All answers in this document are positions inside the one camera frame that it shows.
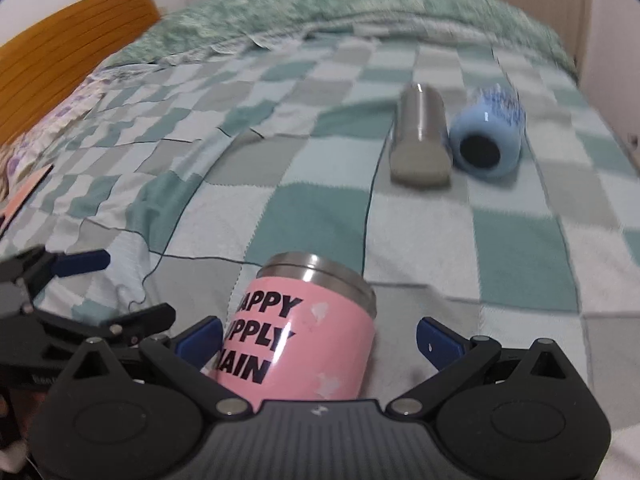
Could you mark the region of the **green floral duvet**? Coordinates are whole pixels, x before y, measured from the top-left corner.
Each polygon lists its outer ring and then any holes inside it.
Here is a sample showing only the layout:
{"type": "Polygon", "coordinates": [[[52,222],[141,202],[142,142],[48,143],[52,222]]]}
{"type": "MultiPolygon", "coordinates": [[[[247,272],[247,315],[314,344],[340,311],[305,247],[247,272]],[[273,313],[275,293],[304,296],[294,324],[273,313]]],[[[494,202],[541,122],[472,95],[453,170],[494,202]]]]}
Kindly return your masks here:
{"type": "Polygon", "coordinates": [[[577,74],[574,58],[551,27],[501,0],[206,0],[165,15],[100,66],[204,60],[238,53],[251,42],[269,48],[307,32],[360,24],[436,44],[517,50],[577,74]]]}

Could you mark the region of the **stainless steel bottle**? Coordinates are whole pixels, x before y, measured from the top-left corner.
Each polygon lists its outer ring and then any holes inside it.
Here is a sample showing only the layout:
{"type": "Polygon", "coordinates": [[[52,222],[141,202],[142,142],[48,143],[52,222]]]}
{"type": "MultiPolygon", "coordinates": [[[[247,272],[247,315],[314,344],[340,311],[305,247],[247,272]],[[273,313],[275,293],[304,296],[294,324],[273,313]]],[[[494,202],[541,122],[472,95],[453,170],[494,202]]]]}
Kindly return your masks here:
{"type": "Polygon", "coordinates": [[[390,141],[390,180],[410,188],[440,188],[449,183],[451,168],[442,96],[429,84],[408,84],[390,141]]]}

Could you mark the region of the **purple floral pillow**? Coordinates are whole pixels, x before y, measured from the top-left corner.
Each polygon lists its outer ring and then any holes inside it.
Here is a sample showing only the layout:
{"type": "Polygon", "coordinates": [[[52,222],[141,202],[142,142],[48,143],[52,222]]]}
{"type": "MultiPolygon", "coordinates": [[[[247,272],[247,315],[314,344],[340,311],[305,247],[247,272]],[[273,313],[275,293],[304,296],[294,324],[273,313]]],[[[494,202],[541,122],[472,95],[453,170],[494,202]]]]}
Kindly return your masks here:
{"type": "Polygon", "coordinates": [[[109,70],[90,74],[62,103],[13,141],[1,145],[1,199],[10,196],[38,159],[62,134],[86,116],[115,77],[109,70]]]}

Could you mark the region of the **pink steel cup with text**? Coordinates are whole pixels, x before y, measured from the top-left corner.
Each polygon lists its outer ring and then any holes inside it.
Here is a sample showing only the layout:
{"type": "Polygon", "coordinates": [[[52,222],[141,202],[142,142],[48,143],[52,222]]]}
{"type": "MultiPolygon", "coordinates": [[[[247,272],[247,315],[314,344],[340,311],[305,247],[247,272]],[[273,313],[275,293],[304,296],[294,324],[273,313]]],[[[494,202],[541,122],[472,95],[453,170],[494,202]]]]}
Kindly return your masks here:
{"type": "Polygon", "coordinates": [[[354,400],[375,318],[375,292],[356,271],[306,252],[275,255],[244,292],[209,375],[254,408],[354,400]]]}

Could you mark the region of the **light blue cup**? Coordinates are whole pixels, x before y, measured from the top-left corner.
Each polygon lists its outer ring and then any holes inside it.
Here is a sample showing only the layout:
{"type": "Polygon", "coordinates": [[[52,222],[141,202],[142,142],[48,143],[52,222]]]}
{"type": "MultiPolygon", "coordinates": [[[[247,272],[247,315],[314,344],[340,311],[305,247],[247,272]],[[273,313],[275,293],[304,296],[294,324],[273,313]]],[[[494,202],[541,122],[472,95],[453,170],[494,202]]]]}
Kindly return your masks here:
{"type": "Polygon", "coordinates": [[[512,174],[521,159],[525,124],[525,110],[510,88],[478,88],[449,128],[454,163],[482,180],[512,174]]]}

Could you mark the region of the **wooden headboard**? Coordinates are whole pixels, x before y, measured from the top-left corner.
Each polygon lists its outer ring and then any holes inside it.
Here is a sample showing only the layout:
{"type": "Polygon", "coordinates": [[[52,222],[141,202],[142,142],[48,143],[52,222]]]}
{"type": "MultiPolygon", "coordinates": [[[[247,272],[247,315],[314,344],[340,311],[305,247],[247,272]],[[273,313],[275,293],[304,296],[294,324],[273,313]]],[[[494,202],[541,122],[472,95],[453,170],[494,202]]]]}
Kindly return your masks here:
{"type": "Polygon", "coordinates": [[[160,20],[154,0],[80,0],[1,47],[1,142],[32,128],[160,20]]]}

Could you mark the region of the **checkered green bed blanket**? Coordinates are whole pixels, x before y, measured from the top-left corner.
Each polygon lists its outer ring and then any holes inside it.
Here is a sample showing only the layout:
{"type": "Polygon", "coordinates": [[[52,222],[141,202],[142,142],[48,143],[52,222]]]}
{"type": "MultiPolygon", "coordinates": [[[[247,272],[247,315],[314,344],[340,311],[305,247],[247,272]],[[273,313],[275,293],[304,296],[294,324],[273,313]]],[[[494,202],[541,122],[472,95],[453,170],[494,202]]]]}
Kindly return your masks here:
{"type": "Polygon", "coordinates": [[[110,84],[42,155],[50,174],[1,240],[106,249],[103,272],[37,304],[99,322],[158,302],[183,330],[228,318],[279,252],[349,266],[378,297],[364,394],[388,402],[433,373],[424,315],[512,348],[558,342],[612,426],[600,475],[639,474],[639,177],[559,68],[486,46],[318,34],[288,50],[150,67],[110,84]],[[390,130],[410,82],[449,114],[494,84],[526,111],[521,160],[485,182],[390,180],[390,130]]]}

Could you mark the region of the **pink book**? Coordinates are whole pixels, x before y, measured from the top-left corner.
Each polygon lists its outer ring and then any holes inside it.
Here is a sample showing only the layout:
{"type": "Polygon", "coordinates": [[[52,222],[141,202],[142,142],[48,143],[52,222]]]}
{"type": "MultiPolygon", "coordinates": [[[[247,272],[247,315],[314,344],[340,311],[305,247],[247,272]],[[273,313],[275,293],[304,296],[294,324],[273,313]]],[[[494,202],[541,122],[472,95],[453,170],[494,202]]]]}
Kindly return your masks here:
{"type": "Polygon", "coordinates": [[[34,171],[17,187],[16,192],[1,209],[1,233],[6,232],[6,229],[9,227],[14,217],[26,204],[29,197],[34,194],[35,189],[38,188],[40,182],[50,174],[52,169],[53,165],[49,164],[34,171]]]}

